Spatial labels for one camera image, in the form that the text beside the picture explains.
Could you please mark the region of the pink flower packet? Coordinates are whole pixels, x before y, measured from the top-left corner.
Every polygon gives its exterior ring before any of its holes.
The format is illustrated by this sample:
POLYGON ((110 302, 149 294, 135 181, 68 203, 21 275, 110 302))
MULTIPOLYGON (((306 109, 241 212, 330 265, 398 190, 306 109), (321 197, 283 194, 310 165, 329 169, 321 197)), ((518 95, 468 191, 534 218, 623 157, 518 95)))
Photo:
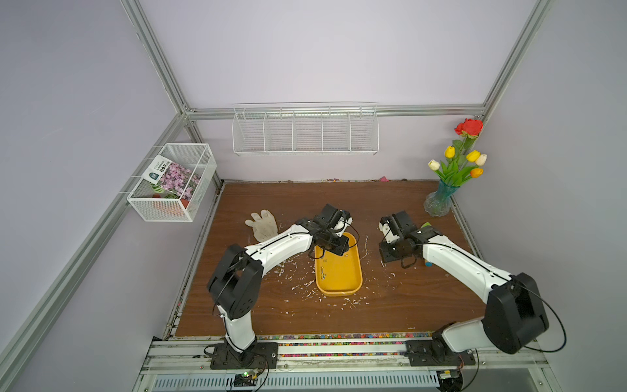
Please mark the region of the pink flower packet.
POLYGON ((185 168, 162 155, 156 156, 141 178, 150 184, 153 191, 166 199, 190 201, 201 177, 195 171, 185 168))

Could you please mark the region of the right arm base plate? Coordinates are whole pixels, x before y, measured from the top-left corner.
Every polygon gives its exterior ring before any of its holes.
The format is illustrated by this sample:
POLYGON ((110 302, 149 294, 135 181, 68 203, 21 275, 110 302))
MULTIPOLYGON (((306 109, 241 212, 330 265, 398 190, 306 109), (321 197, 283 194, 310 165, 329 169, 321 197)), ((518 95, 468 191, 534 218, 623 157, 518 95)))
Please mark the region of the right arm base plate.
POLYGON ((406 341, 404 355, 412 367, 463 368, 477 363, 473 351, 455 353, 438 340, 406 341))

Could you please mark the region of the aluminium front rail frame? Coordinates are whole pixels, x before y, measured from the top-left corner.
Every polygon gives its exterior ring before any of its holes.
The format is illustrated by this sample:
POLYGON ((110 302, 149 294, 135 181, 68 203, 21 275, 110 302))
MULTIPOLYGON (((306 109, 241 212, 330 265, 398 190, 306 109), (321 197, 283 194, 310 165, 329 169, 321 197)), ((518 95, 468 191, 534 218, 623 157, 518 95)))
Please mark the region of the aluminium front rail frame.
POLYGON ((270 353, 228 369, 218 339, 155 341, 135 391, 561 391, 545 356, 474 349, 431 362, 424 333, 263 336, 270 353))

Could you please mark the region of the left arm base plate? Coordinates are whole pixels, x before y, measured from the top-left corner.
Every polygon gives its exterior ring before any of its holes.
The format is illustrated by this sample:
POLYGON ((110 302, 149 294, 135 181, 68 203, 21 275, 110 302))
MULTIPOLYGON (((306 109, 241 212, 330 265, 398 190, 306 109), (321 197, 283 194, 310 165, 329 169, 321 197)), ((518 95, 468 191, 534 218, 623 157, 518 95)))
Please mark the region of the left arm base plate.
POLYGON ((212 370, 275 369, 279 359, 279 344, 254 342, 239 353, 228 343, 213 346, 210 368, 212 370))

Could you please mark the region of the yellow plastic storage box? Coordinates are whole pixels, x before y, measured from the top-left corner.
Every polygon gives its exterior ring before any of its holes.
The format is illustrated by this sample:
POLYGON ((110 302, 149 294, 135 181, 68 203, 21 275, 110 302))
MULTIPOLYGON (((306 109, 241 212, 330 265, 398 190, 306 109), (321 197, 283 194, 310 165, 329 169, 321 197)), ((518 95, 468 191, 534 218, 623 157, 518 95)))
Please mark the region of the yellow plastic storage box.
POLYGON ((349 250, 342 256, 314 248, 315 281, 318 289, 327 297, 347 297, 355 294, 363 283, 362 266, 357 239, 344 233, 349 240, 349 250))

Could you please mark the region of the artificial flower bouquet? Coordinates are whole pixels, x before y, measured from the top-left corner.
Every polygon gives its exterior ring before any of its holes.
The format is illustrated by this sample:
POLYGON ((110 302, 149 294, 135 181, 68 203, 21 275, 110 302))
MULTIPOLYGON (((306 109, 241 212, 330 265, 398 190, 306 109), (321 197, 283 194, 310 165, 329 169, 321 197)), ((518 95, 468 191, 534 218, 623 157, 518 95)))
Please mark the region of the artificial flower bouquet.
POLYGON ((478 119, 465 119, 454 129, 458 138, 446 148, 444 160, 430 160, 428 168, 447 186, 462 187, 470 180, 480 178, 488 155, 474 149, 483 132, 484 124, 478 119))

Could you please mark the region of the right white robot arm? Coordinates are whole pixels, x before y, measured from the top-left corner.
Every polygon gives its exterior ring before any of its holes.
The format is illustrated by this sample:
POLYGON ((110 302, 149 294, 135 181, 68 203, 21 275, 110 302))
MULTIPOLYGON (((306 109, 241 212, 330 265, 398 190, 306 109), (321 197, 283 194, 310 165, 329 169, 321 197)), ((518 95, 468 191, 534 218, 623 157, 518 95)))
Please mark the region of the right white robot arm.
POLYGON ((555 309, 540 295, 537 282, 528 274, 511 274, 457 246, 431 224, 419 227, 405 212, 382 217, 380 254, 384 263, 404 261, 412 256, 438 266, 468 287, 485 304, 482 317, 455 322, 440 328, 434 336, 454 353, 496 348, 516 354, 528 348, 550 328, 551 312, 563 333, 563 342, 545 354, 564 350, 567 330, 555 309))

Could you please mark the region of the white rubber glove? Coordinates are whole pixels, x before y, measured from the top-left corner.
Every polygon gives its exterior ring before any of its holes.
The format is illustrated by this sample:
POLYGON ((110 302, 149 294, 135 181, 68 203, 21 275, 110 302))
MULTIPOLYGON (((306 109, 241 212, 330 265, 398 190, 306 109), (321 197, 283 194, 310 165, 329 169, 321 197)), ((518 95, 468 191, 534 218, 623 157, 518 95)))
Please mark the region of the white rubber glove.
POLYGON ((253 212, 251 218, 245 220, 245 225, 252 229, 253 236, 259 243, 274 238, 279 233, 274 215, 266 209, 260 213, 253 212))

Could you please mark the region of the blue glass vase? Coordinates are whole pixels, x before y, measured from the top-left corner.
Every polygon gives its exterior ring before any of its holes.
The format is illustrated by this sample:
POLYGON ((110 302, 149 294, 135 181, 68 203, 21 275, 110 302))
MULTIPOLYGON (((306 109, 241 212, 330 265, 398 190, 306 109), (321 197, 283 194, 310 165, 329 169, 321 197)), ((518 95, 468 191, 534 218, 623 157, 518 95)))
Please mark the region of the blue glass vase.
POLYGON ((459 187, 449 186, 443 181, 439 182, 436 191, 430 193, 425 202, 424 209, 431 217, 444 217, 452 209, 452 197, 459 187))

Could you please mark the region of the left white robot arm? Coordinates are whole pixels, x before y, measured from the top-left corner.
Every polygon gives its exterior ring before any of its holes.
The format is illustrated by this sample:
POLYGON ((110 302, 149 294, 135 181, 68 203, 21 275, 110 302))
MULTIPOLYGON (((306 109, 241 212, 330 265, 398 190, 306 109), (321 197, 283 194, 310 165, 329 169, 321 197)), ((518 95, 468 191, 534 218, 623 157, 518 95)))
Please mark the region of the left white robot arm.
POLYGON ((229 246, 212 277, 207 290, 225 325, 225 342, 237 354, 256 344, 251 311, 256 305, 266 274, 287 259, 321 248, 342 256, 349 250, 344 232, 351 226, 350 213, 326 205, 313 218, 302 218, 284 232, 255 245, 229 246))

